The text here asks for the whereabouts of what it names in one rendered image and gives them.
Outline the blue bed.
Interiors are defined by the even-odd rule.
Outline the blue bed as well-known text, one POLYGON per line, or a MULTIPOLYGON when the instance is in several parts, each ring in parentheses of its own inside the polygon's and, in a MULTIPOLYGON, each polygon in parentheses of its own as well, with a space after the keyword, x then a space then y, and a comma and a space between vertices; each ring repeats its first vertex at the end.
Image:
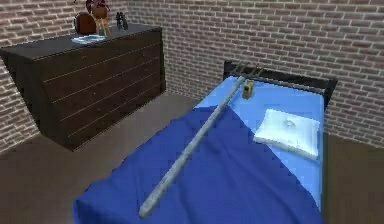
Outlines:
POLYGON ((73 202, 74 224, 325 224, 321 214, 327 91, 321 81, 271 70, 240 86, 152 213, 140 206, 238 79, 224 64, 222 82, 185 115, 140 145, 111 174, 73 202), (267 109, 320 122, 319 155, 304 158, 256 142, 267 109))

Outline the white pillow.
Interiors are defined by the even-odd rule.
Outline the white pillow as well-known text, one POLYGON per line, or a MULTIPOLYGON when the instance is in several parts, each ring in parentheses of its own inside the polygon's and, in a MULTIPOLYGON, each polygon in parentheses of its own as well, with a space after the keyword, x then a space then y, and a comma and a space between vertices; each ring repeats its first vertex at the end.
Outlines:
POLYGON ((319 155, 317 146, 319 127, 319 121, 267 109, 255 132, 254 140, 316 160, 319 155))

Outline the red and tan figurine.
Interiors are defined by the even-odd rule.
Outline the red and tan figurine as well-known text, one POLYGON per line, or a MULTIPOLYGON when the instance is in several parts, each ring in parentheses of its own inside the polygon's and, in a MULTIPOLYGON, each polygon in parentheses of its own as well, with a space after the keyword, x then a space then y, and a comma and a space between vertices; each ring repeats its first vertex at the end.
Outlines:
POLYGON ((96 24, 96 33, 100 34, 103 31, 105 36, 111 34, 107 23, 108 12, 110 8, 105 0, 86 0, 87 11, 92 15, 96 24))

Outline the dark brown chest of drawers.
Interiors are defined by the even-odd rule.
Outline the dark brown chest of drawers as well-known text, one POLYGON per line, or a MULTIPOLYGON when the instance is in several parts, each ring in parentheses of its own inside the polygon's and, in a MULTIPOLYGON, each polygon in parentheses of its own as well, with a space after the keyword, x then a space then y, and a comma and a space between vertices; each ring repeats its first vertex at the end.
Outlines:
POLYGON ((0 49, 40 133, 74 151, 166 88, 162 29, 130 24, 105 40, 70 35, 0 49))

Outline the small yellow box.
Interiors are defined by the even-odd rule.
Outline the small yellow box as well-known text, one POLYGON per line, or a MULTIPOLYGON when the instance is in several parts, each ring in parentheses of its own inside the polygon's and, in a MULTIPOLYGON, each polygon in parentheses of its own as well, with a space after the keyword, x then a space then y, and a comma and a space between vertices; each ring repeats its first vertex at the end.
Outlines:
POLYGON ((243 99, 249 99, 252 96, 253 86, 254 86, 253 81, 248 80, 245 82, 245 84, 243 86, 243 91, 242 91, 242 98, 243 99))

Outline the pale blue flat dish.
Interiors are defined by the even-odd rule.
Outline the pale blue flat dish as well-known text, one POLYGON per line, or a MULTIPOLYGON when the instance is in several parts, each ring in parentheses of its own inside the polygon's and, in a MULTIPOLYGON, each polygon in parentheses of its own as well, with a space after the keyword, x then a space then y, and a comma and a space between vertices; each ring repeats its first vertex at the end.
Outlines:
POLYGON ((104 36, 101 35, 87 35, 72 38, 71 41, 77 44, 91 44, 99 41, 103 41, 105 39, 104 36))

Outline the brown round object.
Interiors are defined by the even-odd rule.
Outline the brown round object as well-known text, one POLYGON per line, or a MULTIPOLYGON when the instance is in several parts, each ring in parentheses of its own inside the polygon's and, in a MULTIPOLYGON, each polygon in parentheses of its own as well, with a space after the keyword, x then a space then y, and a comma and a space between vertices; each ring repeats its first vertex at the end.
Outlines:
POLYGON ((96 33, 94 18, 87 12, 79 12, 74 17, 74 27, 77 34, 91 35, 96 33))

